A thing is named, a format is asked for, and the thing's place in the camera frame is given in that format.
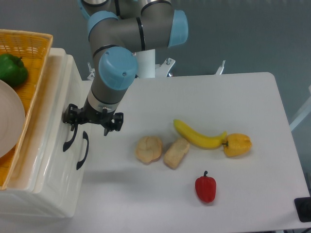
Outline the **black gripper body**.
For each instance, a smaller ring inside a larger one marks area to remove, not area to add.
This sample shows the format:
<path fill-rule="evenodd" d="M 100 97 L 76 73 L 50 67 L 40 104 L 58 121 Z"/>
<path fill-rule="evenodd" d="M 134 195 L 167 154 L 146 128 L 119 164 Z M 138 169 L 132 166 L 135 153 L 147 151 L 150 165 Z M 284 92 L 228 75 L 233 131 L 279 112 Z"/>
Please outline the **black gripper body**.
<path fill-rule="evenodd" d="M 82 109 L 82 122 L 80 124 L 99 124 L 101 125 L 107 113 L 115 112 L 116 107 L 112 104 L 101 103 L 97 100 L 92 101 L 88 98 Z"/>

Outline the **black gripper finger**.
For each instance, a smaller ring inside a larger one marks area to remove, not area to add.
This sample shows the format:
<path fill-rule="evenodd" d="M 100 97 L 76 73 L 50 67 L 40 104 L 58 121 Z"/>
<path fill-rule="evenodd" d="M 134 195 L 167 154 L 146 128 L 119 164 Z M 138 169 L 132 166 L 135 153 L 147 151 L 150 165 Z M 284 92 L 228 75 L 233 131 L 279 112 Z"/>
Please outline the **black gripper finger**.
<path fill-rule="evenodd" d="M 80 124 L 82 122 L 82 109 L 77 105 L 70 103 L 63 113 L 62 121 L 65 124 Z"/>
<path fill-rule="evenodd" d="M 123 125 L 123 113 L 107 113 L 101 122 L 104 127 L 104 136 L 107 136 L 109 132 L 119 132 Z"/>

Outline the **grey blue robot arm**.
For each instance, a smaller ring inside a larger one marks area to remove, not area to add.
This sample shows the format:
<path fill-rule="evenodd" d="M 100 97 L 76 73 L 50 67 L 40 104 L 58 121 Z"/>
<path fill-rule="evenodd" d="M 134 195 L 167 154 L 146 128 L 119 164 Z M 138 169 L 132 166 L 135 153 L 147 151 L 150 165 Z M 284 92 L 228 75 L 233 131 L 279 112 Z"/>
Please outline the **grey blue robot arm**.
<path fill-rule="evenodd" d="M 123 114 L 116 108 L 138 74 L 136 52 L 170 48 L 188 38 L 185 13 L 169 0 L 81 0 L 95 66 L 95 78 L 82 108 L 70 104 L 63 122 L 99 124 L 104 133 L 119 131 Z"/>

